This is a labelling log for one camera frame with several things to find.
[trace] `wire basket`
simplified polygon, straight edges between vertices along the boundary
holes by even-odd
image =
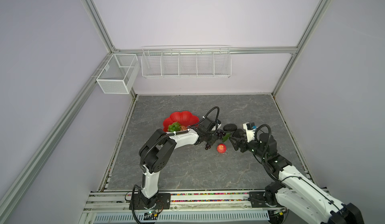
[[[230,48],[144,50],[142,75],[146,78],[230,77]]]
[[[104,93],[129,94],[139,68],[136,54],[114,53],[96,81]]]

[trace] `robotic arm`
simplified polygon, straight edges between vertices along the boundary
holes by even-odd
[[[207,115],[218,109],[216,119]],[[147,209],[155,206],[158,196],[158,178],[160,170],[167,164],[175,148],[188,144],[200,144],[205,141],[212,145],[218,139],[215,132],[221,123],[218,120],[219,108],[211,109],[201,121],[185,131],[166,133],[158,129],[140,149],[140,166],[143,169],[142,186],[138,187],[139,203]],[[268,133],[257,133],[267,127]],[[256,128],[254,123],[244,123],[243,129],[237,129],[229,137],[234,149],[250,151],[263,165],[267,174],[275,181],[265,188],[262,198],[250,197],[249,201],[265,202],[271,207],[278,204],[295,212],[309,224],[363,224],[361,212],[353,204],[343,204],[324,192],[302,175],[286,158],[278,154],[277,142],[266,124]]]

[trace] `gray marble tabletop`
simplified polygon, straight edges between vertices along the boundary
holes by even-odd
[[[141,185],[138,151],[156,129],[163,128],[163,120],[171,113],[187,110],[201,118],[214,106],[220,108],[219,120],[223,125],[234,123],[238,128],[245,122],[270,125],[278,152],[304,173],[270,95],[139,96],[108,189],[127,190],[134,184]],[[272,182],[250,152],[235,151],[227,140],[224,143],[227,150],[220,154],[216,150],[220,142],[209,150],[205,150],[205,143],[175,149],[161,170],[159,189],[264,189]]]

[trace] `flower-shaped red bowl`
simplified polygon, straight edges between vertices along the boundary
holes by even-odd
[[[190,111],[174,112],[163,121],[163,131],[168,130],[168,126],[174,122],[178,122],[181,125],[188,126],[193,125],[199,121],[197,116],[194,116]]]

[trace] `red apple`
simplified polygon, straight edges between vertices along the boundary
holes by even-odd
[[[226,152],[226,146],[224,144],[219,144],[218,147],[217,147],[217,151],[219,153],[224,153]]]

